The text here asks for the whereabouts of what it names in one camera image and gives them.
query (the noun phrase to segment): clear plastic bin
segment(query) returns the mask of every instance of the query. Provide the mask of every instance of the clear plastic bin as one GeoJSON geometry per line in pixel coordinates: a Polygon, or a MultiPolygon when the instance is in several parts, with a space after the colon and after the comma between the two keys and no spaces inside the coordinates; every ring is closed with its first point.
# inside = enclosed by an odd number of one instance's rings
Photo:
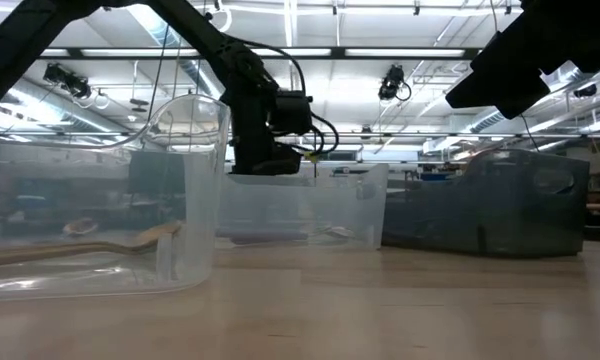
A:
{"type": "Polygon", "coordinates": [[[159,292],[206,279],[228,123],[227,107],[188,95],[124,144],[0,141],[0,298],[159,292]],[[186,137],[171,131],[189,126],[186,137]]]}
{"type": "Polygon", "coordinates": [[[389,166],[346,178],[227,175],[220,247],[322,245],[380,247],[389,166]]]}

